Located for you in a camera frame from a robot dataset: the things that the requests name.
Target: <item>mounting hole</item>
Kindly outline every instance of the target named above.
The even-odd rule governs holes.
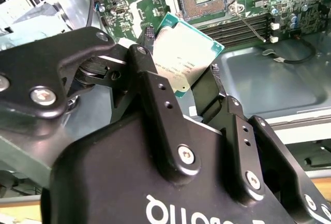
[[[250,146],[250,142],[247,139],[244,139],[246,145]]]
[[[166,90],[165,86],[162,83],[159,83],[158,87],[159,87],[159,89],[161,89],[163,91]]]
[[[121,77],[121,73],[117,70],[113,71],[110,75],[111,80],[116,81]]]
[[[168,102],[168,101],[166,101],[166,102],[164,103],[164,105],[165,105],[165,107],[168,108],[168,109],[172,109],[172,108],[173,108],[172,105],[171,105],[171,103]]]

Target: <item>screw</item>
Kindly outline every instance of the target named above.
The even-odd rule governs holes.
[[[55,103],[56,95],[50,89],[37,88],[31,92],[32,101],[42,106],[49,106]]]
[[[258,177],[251,171],[246,171],[246,178],[254,189],[260,189],[261,183]]]
[[[8,79],[0,75],[0,92],[8,89],[9,85]]]
[[[263,122],[262,119],[259,118],[259,122],[260,122],[260,124],[261,124],[262,127],[265,127],[265,123]]]
[[[144,55],[147,54],[146,50],[143,47],[137,47],[137,50]]]
[[[301,11],[306,12],[307,10],[308,10],[308,5],[307,5],[307,4],[304,4],[304,5],[301,7]]]
[[[106,7],[104,5],[99,6],[99,12],[104,13],[106,10]]]
[[[187,146],[181,145],[178,148],[178,154],[185,164],[190,165],[194,162],[194,153]]]
[[[239,106],[239,102],[237,101],[237,99],[232,98],[232,101],[233,101],[233,103],[234,103],[236,106]]]
[[[330,213],[329,209],[327,208],[327,206],[322,204],[322,210],[325,213],[325,215],[331,220],[331,213]]]
[[[97,32],[97,37],[103,41],[108,41],[108,37],[102,32]]]
[[[317,210],[316,204],[314,203],[314,201],[312,200],[312,198],[309,195],[305,195],[305,199],[306,202],[308,203],[308,206],[312,209],[312,210]]]

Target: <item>ram slot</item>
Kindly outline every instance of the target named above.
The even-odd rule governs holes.
[[[267,29],[267,24],[262,23],[262,24],[255,24],[251,25],[255,30],[259,29]],[[242,26],[242,27],[236,27],[233,29],[227,29],[226,31],[219,31],[215,32],[213,34],[207,34],[210,38],[215,39],[219,36],[227,36],[227,35],[236,35],[236,34],[242,34],[245,32],[252,32],[247,26]]]

